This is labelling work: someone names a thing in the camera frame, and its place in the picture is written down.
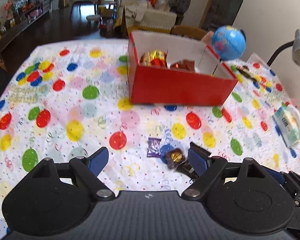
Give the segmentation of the sofa with cream cover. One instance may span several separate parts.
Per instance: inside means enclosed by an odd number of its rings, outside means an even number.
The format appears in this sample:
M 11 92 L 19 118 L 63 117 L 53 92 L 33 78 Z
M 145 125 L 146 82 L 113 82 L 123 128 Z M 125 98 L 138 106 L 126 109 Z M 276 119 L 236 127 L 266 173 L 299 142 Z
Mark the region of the sofa with cream cover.
M 130 33 L 147 30 L 170 33 L 176 23 L 177 14 L 170 11 L 168 0 L 118 0 L 114 28 Z

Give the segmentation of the snack wrapper near globe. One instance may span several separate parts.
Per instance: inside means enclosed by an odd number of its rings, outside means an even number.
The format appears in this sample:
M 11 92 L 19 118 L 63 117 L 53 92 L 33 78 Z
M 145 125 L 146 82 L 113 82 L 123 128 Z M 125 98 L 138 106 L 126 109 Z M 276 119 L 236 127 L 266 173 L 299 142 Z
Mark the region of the snack wrapper near globe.
M 251 72 L 249 72 L 248 68 L 245 68 L 245 66 L 236 66 L 236 69 L 239 71 L 240 74 L 242 74 L 247 79 L 252 80 L 253 82 L 257 82 L 257 79 Z

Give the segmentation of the red yellow chips bag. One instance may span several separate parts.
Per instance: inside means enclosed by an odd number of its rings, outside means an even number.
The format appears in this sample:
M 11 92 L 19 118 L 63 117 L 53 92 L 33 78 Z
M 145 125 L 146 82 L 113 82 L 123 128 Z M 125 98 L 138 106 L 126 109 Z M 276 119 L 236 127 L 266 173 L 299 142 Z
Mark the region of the red yellow chips bag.
M 153 50 L 145 52 L 141 59 L 140 64 L 148 67 L 167 68 L 167 53 L 160 50 Z

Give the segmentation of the black snack wrapper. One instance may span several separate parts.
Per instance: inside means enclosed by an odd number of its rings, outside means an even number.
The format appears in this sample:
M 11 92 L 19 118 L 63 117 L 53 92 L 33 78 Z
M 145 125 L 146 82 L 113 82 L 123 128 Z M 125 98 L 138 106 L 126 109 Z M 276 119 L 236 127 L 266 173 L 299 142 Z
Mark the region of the black snack wrapper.
M 186 160 L 177 166 L 177 171 L 195 181 L 211 166 L 211 152 L 190 142 Z

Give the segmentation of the small round stool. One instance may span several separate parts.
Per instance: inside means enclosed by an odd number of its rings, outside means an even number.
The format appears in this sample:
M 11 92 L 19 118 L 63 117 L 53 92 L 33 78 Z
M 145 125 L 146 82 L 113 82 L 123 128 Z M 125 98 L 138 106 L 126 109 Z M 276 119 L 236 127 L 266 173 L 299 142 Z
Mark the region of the small round stool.
M 91 26 L 91 24 L 93 23 L 94 25 L 98 25 L 100 22 L 101 16 L 100 15 L 88 15 L 86 17 L 87 20 L 87 25 Z

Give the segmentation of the silver desk lamp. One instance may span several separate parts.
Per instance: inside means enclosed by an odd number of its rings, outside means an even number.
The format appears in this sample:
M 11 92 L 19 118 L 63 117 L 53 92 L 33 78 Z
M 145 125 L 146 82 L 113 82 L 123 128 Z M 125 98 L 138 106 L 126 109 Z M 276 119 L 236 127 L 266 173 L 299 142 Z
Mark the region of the silver desk lamp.
M 270 67 L 278 55 L 290 47 L 292 47 L 292 60 L 300 67 L 300 29 L 296 29 L 294 40 L 281 45 L 274 51 L 268 60 L 267 65 Z

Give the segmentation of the brown Oreo snack bag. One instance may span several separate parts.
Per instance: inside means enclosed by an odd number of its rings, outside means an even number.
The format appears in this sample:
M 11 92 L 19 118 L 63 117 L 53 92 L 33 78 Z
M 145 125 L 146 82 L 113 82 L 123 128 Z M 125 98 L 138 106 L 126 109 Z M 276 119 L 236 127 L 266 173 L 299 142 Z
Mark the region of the brown Oreo snack bag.
M 194 73 L 195 72 L 194 64 L 195 64 L 195 61 L 184 59 L 184 60 L 181 60 L 181 61 L 178 61 L 178 62 L 175 62 L 175 63 L 171 64 L 170 68 L 171 69 L 184 70 L 184 71 L 187 71 L 187 72 Z

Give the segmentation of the tissue box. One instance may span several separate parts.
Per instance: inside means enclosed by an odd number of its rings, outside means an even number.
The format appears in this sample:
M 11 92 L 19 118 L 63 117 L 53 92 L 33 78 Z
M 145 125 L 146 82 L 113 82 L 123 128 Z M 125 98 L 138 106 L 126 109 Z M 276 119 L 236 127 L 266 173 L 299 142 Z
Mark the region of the tissue box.
M 295 106 L 281 106 L 272 118 L 287 147 L 300 141 L 300 111 Z

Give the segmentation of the dark gold chocolate candy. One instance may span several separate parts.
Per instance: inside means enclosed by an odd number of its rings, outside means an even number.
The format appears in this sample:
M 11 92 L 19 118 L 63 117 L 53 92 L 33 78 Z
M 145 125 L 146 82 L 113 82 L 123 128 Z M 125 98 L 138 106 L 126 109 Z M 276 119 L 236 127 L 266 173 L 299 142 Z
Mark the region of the dark gold chocolate candy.
M 185 154 L 179 148 L 168 151 L 165 155 L 167 166 L 169 169 L 174 169 L 186 160 Z

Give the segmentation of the wooden chair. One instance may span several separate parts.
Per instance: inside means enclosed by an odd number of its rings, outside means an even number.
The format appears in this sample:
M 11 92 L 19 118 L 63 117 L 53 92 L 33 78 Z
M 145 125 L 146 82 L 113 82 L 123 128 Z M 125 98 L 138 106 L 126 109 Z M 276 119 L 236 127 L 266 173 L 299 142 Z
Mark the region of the wooden chair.
M 190 27 L 190 26 L 185 26 L 185 25 L 175 25 L 171 29 L 170 34 L 191 38 L 194 40 L 202 40 L 203 37 L 207 34 L 207 31 L 200 29 L 200 28 L 196 28 L 196 27 Z

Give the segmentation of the TV cabinet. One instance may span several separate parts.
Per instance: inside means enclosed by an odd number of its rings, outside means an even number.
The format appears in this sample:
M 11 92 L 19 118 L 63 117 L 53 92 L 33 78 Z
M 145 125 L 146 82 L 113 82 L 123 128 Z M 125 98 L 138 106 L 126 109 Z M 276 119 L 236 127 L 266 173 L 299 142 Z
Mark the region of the TV cabinet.
M 13 27 L 10 27 L 1 37 L 0 52 L 2 52 L 17 36 L 19 36 L 34 22 L 51 11 L 51 0 L 36 3 L 31 9 L 24 11 L 17 19 L 19 20 Z

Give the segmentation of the blue desk globe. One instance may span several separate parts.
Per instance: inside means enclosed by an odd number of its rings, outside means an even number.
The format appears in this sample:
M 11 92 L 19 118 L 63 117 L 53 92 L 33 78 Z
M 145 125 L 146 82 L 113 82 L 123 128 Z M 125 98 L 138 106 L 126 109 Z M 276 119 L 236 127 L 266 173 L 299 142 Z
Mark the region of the blue desk globe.
M 219 27 L 212 36 L 212 48 L 223 61 L 240 58 L 246 49 L 246 37 L 243 30 L 230 25 Z

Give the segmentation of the purple candy wrapper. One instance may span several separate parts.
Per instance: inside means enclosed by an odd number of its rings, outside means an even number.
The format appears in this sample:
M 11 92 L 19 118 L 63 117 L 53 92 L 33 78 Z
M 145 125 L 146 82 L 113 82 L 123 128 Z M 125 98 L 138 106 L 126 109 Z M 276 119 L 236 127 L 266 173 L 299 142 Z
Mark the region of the purple candy wrapper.
M 147 157 L 148 158 L 160 158 L 160 143 L 161 138 L 148 138 L 148 150 L 147 150 Z

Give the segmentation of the red cardboard box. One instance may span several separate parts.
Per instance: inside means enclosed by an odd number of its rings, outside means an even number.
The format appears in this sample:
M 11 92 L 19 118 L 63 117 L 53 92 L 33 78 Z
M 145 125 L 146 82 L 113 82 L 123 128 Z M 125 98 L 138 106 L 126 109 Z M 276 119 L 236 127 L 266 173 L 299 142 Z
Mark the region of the red cardboard box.
M 194 61 L 194 71 L 144 66 L 144 53 L 167 53 L 167 64 Z M 238 79 L 213 49 L 190 38 L 135 30 L 128 42 L 129 98 L 135 104 L 220 106 Z

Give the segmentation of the balloon pattern tablecloth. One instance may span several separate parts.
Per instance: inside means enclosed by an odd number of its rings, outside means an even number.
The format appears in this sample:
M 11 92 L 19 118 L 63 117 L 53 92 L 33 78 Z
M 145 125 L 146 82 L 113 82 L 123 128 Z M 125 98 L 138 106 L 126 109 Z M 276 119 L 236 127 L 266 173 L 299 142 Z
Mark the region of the balloon pattern tablecloth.
M 300 174 L 300 141 L 287 148 L 272 120 L 290 103 L 277 76 L 256 63 L 257 84 L 239 78 L 222 106 L 142 106 L 128 98 L 127 42 L 72 41 L 37 47 L 0 93 L 1 205 L 43 158 L 67 162 L 105 146 L 99 179 L 121 190 L 183 191 L 191 180 L 147 157 L 148 139 L 161 152 L 190 142 L 228 161 L 252 157 L 277 171 Z

